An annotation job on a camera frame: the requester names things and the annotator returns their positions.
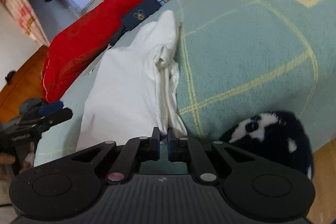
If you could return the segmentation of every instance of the fabric fold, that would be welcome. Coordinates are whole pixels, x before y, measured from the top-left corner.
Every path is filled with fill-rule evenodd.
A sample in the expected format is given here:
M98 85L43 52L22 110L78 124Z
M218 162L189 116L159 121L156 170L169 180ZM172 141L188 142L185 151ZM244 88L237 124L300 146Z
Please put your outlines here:
M179 65L173 60L178 42L174 13L144 25L129 47L108 50L100 63L84 107L77 150L106 140L118 145L152 135L153 127L177 137L187 132L176 114Z

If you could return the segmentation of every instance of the white patch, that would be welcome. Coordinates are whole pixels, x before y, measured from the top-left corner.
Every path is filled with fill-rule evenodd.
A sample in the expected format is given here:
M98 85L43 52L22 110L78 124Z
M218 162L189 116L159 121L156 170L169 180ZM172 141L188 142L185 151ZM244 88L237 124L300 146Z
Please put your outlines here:
M236 142L237 140L240 140L241 138L245 137L247 134L245 126L250 122L252 122L251 119L247 119L247 120L240 122L236 130L232 133L229 143Z
M261 113L259 116L261 117L261 119L258 121L258 129L249 134L252 139L257 138L261 142L265 138L265 127L271 124L278 123L279 118L275 114L269 113Z
M297 149L295 140L288 138L288 150L289 153L293 153Z
M311 180L311 166L307 169L307 177Z

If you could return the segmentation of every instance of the bed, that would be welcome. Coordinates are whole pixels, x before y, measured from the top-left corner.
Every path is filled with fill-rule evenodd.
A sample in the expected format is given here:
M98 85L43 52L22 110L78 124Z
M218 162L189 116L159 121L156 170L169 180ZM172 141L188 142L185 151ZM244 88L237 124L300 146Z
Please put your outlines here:
M189 135L215 140L238 122L269 110L300 119L317 150L335 137L335 0L170 0L115 47L173 10L181 22L178 113ZM35 165L75 152L85 100L104 53L62 97L70 121L43 134Z

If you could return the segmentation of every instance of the fuzzy black and white fabric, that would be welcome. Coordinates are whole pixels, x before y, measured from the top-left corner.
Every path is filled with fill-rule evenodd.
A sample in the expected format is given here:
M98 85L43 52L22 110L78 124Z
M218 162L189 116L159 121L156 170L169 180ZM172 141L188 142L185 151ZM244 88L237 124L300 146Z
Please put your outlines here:
M291 112L261 113L226 131L220 140L294 168L312 179L314 164L309 139Z

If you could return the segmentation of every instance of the wooden floor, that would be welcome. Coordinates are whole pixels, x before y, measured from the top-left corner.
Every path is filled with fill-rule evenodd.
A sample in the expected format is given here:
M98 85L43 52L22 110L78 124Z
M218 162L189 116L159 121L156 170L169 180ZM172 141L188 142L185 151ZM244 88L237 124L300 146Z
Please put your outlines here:
M0 91L0 122L19 115L19 106L27 99L41 98L41 72L48 48L42 46L15 73L10 85Z
M314 153L314 162L316 197L308 219L313 224L330 224L336 219L336 139Z
M14 75L11 85L0 92L0 122L18 115L26 99L41 97L41 71L47 48L41 47ZM313 224L330 224L336 219L336 140L314 153L316 198L308 214Z

